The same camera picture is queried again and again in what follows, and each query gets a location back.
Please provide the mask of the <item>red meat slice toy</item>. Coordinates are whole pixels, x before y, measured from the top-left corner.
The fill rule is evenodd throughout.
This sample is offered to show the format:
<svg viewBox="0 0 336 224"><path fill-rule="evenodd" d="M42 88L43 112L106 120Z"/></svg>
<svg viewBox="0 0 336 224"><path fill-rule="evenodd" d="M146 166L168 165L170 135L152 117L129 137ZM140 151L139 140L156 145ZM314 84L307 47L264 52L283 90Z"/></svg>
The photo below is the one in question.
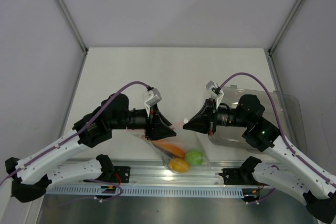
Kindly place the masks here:
<svg viewBox="0 0 336 224"><path fill-rule="evenodd" d="M152 144L163 153L166 153L167 155L179 158L184 158L185 156L185 152L181 148L173 144L161 143L161 142L153 142Z"/></svg>

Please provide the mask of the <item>clear pink zip bag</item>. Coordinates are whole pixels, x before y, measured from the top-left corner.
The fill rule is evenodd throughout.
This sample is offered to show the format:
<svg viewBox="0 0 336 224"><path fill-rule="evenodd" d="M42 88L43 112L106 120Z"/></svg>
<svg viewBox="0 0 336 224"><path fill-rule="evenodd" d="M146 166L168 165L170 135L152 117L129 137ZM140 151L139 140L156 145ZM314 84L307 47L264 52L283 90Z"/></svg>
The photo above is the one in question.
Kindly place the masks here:
<svg viewBox="0 0 336 224"><path fill-rule="evenodd" d="M210 161L208 159L208 156L206 154L206 151L200 142L197 134L193 131L188 131L183 129L183 125L188 123L189 119L184 118L182 121L175 123L171 126L171 128L176 132L175 137L168 137L161 140L147 140L145 138L145 132L144 130L128 130L133 136L142 139L144 142L146 142L148 145L152 147L152 149L158 154L158 156L161 158L163 165L169 169L168 163L171 159L175 158L174 156L167 155L166 153L163 153L158 148L156 148L152 143L153 142L161 142L161 143L170 143L173 144L179 148L181 148L185 153L187 153L190 150L197 149L201 150L204 153L204 162L201 166L191 166L188 172L186 173L178 173L171 169L170 171L178 174L187 174L191 172L195 172L197 170L210 170L211 165Z"/></svg>

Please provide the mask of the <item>green round fruit toy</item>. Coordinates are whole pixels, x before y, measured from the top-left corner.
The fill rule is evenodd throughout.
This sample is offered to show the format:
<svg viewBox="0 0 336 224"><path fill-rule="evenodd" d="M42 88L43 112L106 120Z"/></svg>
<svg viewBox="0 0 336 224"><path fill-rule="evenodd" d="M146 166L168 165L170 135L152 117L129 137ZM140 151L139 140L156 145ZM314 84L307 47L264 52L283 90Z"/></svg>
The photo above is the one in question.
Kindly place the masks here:
<svg viewBox="0 0 336 224"><path fill-rule="evenodd" d="M185 154L184 159L191 166L201 166L204 162L204 153L201 150L193 149Z"/></svg>

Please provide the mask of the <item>yellow lemon toy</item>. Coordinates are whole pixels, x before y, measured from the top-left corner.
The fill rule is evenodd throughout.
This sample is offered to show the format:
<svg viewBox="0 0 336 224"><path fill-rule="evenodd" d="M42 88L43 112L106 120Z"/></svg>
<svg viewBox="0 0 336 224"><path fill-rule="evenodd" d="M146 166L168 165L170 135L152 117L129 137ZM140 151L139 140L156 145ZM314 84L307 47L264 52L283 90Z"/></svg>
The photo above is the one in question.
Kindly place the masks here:
<svg viewBox="0 0 336 224"><path fill-rule="evenodd" d="M169 169L178 172L186 173L190 169L190 165L182 158L175 157L171 159L168 163Z"/></svg>

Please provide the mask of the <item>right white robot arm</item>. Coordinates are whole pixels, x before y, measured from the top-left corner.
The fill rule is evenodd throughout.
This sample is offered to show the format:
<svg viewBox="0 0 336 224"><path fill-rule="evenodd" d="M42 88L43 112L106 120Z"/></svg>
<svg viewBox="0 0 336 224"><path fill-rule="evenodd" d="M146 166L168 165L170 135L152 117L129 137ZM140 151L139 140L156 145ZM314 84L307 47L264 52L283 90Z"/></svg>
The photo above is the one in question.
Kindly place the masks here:
<svg viewBox="0 0 336 224"><path fill-rule="evenodd" d="M240 167L240 179L272 186L302 203L307 211L323 223L335 219L335 176L305 156L275 126L263 117L264 106L256 95L245 94L232 109L207 99L201 110L183 129L211 135L217 127L243 127L243 139L252 148L267 154L288 171L281 172L255 157L247 158Z"/></svg>

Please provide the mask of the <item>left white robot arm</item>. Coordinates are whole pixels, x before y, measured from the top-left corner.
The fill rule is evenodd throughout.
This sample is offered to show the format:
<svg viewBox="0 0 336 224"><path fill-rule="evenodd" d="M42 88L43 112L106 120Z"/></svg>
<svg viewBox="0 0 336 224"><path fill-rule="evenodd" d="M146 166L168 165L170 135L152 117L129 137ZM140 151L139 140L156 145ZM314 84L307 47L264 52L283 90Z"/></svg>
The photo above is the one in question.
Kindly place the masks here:
<svg viewBox="0 0 336 224"><path fill-rule="evenodd" d="M10 195L22 203L34 201L58 185L81 180L110 182L115 167L108 155L64 166L69 158L112 138L113 130L143 130L146 140L175 137L171 123L161 114L158 98L150 98L144 109L129 110L125 94L113 94L92 113L85 115L58 140L27 158L5 161L11 179Z"/></svg>

